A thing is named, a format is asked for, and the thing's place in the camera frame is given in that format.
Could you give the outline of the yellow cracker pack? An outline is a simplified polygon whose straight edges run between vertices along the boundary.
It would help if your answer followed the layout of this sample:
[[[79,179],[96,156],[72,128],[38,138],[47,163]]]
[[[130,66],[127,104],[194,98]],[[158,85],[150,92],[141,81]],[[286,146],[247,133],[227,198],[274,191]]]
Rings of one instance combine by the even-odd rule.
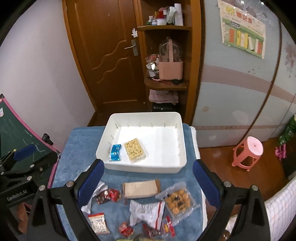
[[[148,152],[138,138],[134,138],[123,144],[129,160],[132,163],[144,160],[148,157]]]

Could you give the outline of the green chalkboard pink frame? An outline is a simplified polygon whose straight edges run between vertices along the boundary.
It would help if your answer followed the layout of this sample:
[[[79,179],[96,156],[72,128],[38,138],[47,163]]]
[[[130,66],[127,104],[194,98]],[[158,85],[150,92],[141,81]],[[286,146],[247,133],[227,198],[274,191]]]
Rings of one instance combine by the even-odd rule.
[[[44,134],[44,137],[42,138],[34,132],[11,107],[4,95],[1,94],[1,157],[9,151],[18,151],[26,146],[35,145],[35,152],[22,161],[16,162],[11,169],[12,171],[23,172],[29,169],[31,164],[36,165],[37,161],[46,154],[55,152],[55,156],[48,159],[48,161],[52,162],[49,170],[42,171],[42,180],[45,180],[50,188],[53,185],[62,151],[53,144],[47,134]]]

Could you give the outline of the toiletries on top shelf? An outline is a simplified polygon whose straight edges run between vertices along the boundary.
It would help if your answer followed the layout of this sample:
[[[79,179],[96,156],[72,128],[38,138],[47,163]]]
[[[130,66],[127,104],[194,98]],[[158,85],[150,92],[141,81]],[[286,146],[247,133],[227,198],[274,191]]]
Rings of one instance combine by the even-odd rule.
[[[173,6],[159,8],[153,15],[148,17],[148,26],[184,26],[182,5],[174,3]]]

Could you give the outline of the small white peanut packet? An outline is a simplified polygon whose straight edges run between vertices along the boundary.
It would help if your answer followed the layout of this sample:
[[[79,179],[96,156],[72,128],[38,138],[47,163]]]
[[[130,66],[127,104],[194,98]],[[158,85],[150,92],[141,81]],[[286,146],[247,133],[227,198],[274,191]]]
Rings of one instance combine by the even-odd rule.
[[[93,231],[97,235],[105,235],[110,233],[106,224],[104,213],[90,214],[88,215],[88,219],[91,223]]]

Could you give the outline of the small red candy packet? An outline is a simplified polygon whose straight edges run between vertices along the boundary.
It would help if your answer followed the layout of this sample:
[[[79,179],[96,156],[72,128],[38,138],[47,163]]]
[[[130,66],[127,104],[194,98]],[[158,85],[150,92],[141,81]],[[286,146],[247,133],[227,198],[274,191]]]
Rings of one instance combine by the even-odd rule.
[[[125,236],[125,237],[129,237],[129,236],[133,235],[133,233],[134,233],[134,228],[131,227],[131,226],[129,225],[128,222],[123,222],[123,223],[119,226],[118,231],[119,231],[123,236]]]

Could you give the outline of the white checkered bedding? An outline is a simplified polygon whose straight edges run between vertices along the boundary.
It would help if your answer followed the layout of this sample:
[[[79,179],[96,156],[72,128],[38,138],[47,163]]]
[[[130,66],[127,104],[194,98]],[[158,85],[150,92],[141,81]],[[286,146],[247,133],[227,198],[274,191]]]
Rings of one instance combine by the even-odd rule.
[[[279,240],[295,216],[295,177],[279,192],[264,202],[271,240]]]

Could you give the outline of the folded pink cloth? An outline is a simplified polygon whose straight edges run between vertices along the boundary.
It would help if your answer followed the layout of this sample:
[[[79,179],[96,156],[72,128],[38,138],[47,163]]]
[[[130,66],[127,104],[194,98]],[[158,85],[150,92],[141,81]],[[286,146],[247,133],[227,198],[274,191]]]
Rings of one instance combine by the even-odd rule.
[[[178,103],[179,96],[176,91],[150,90],[149,101],[154,103]]]

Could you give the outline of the green bag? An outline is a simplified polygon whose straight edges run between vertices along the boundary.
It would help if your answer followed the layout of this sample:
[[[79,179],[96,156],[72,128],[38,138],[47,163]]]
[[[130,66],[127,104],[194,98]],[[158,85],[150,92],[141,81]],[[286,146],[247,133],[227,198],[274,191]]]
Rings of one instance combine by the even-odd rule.
[[[283,144],[286,144],[294,135],[296,132],[296,114],[294,114],[290,121],[288,122],[287,126],[281,133],[278,143],[280,146]]]

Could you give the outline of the blue small snack packet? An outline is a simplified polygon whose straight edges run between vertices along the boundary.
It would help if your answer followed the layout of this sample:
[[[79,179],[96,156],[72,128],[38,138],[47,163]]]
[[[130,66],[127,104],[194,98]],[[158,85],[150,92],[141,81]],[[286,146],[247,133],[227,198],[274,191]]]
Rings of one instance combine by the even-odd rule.
[[[120,161],[121,144],[112,145],[110,149],[110,161]]]

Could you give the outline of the beige wafer pack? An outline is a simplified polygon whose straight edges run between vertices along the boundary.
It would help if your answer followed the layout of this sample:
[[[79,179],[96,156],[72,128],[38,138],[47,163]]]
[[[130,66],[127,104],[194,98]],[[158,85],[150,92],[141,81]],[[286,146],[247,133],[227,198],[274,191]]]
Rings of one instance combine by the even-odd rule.
[[[161,183],[159,179],[124,182],[122,183],[124,197],[127,199],[148,198],[156,196],[161,192]]]

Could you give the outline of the dark red candy packet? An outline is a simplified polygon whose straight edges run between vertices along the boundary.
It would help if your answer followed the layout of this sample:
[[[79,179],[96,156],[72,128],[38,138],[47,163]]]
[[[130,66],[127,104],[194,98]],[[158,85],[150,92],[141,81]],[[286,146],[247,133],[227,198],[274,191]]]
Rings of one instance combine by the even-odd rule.
[[[121,192],[116,189],[106,189],[100,192],[96,196],[96,201],[98,205],[104,204],[106,202],[118,202],[121,199]]]

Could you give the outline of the red stick snack packet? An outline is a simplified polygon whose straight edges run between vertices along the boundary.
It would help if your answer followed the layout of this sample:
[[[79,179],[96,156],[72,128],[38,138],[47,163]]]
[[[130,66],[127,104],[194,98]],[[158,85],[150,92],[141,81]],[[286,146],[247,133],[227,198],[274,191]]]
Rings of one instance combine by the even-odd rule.
[[[172,225],[171,218],[167,215],[162,222],[163,235],[165,237],[175,237],[176,232]]]

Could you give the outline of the white red snack bag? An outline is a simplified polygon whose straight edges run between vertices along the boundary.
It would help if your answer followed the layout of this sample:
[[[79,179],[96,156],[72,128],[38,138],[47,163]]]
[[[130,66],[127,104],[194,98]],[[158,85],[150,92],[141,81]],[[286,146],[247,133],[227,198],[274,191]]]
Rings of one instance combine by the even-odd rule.
[[[134,200],[130,201],[129,211],[130,226],[135,226],[141,221],[145,222],[149,227],[160,230],[165,209],[165,202],[155,202],[149,204],[141,204]]]

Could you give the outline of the clear bag bread pastry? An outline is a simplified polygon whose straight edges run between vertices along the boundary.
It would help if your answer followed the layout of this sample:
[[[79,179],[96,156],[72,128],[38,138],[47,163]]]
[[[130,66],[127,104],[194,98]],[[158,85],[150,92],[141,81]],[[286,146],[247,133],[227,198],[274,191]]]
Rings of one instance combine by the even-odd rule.
[[[104,182],[102,181],[99,181],[99,183],[97,184],[91,198],[89,199],[88,203],[85,205],[85,206],[82,206],[81,207],[81,211],[83,213],[86,213],[86,214],[90,214],[91,213],[91,204],[92,204],[92,199],[97,196],[99,193],[101,193],[102,191],[105,191],[107,190],[108,186],[107,184],[105,184]]]

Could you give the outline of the clear pack orange cookies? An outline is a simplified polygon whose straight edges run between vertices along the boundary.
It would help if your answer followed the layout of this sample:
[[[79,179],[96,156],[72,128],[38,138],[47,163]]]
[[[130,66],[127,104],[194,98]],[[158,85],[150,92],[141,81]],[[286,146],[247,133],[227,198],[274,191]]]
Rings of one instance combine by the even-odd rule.
[[[184,181],[178,182],[155,196],[156,199],[164,201],[169,214],[175,220],[182,220],[192,214],[200,207],[193,199]]]

